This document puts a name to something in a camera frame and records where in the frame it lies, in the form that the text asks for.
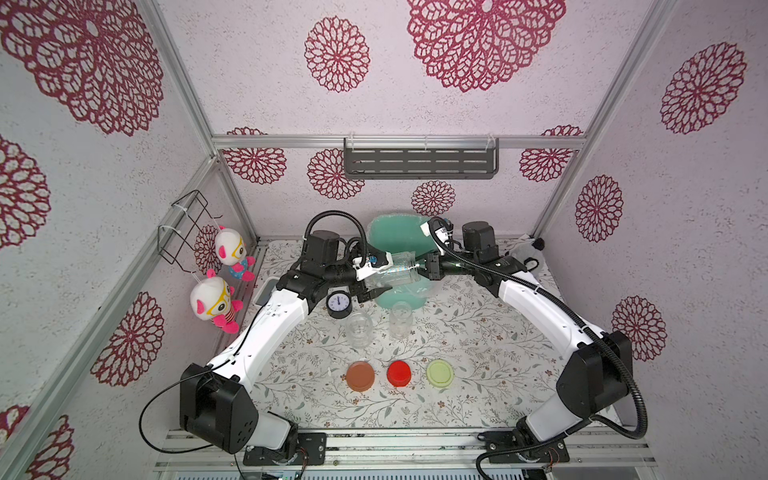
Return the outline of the green jar lid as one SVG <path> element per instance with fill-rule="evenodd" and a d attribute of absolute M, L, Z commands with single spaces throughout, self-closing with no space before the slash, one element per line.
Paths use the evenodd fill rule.
<path fill-rule="evenodd" d="M 443 359 L 432 360 L 427 365 L 425 372 L 428 383 L 435 388 L 447 388 L 454 380 L 452 365 Z"/>

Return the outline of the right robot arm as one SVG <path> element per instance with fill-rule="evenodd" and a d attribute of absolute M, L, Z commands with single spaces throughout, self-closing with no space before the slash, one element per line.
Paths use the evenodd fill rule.
<path fill-rule="evenodd" d="M 566 364 L 554 394 L 512 431 L 520 452 L 532 451 L 601 423 L 630 439 L 648 429 L 648 412 L 632 372 L 632 344 L 619 332 L 588 322 L 544 288 L 527 261 L 501 254 L 493 228 L 484 221 L 463 227 L 456 248 L 451 224 L 433 217 L 422 224 L 433 241 L 420 256 L 419 272 L 430 280 L 468 275 L 494 298 L 511 306 L 536 327 Z"/>

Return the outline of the red lid peanut jar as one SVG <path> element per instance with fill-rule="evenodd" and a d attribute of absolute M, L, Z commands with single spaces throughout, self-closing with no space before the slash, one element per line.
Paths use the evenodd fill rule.
<path fill-rule="evenodd" d="M 389 310 L 389 333 L 395 339 L 405 339 L 413 326 L 413 309 L 406 301 L 396 302 Z"/>

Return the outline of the green lid peanut jar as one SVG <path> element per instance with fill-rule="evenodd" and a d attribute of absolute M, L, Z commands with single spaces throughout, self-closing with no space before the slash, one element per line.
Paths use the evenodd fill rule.
<path fill-rule="evenodd" d="M 418 272 L 414 252 L 399 252 L 392 255 L 392 265 L 365 280 L 369 289 L 390 287 L 403 289 L 414 295 L 426 294 L 430 282 Z"/>

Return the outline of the brown jar lid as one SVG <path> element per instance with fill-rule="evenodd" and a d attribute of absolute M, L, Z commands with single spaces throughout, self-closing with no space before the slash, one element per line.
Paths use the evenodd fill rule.
<path fill-rule="evenodd" d="M 351 390 L 365 392 L 375 383 L 375 370 L 368 362 L 356 361 L 349 365 L 345 380 Z"/>

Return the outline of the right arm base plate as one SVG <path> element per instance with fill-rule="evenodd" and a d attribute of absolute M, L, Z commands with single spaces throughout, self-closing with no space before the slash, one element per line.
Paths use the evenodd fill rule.
<path fill-rule="evenodd" d="M 562 438 L 539 441 L 513 429 L 481 432 L 477 439 L 490 454 L 488 461 L 491 464 L 558 464 L 570 461 Z"/>

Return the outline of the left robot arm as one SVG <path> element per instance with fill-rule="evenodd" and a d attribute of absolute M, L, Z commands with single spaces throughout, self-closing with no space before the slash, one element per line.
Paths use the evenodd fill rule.
<path fill-rule="evenodd" d="M 309 234 L 299 258 L 283 274 L 251 324 L 207 365 L 191 364 L 179 384 L 179 423 L 183 430 L 229 453 L 248 446 L 293 456 L 297 427 L 257 410 L 251 392 L 257 376 L 288 334 L 333 288 L 363 286 L 394 265 L 389 252 L 360 239 L 339 258 L 337 234 Z"/>

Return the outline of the glass peanut jar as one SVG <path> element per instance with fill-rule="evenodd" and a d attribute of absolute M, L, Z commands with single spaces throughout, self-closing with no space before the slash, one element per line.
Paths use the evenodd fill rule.
<path fill-rule="evenodd" d="M 365 312 L 351 313 L 345 322 L 345 334 L 353 348 L 366 348 L 374 338 L 372 318 Z"/>

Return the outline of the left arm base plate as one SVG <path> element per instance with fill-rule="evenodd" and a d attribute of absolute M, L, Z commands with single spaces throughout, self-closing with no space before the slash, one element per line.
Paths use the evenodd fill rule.
<path fill-rule="evenodd" d="M 279 450 L 265 447 L 246 448 L 243 464 L 253 467 L 318 466 L 325 463 L 328 436 L 325 433 L 302 433 L 290 436 Z"/>

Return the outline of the red jar lid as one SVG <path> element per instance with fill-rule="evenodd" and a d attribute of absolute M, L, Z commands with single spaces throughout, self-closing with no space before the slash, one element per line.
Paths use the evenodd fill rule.
<path fill-rule="evenodd" d="M 412 380 L 410 366 L 402 360 L 392 362 L 387 369 L 387 380 L 396 388 L 407 386 Z"/>

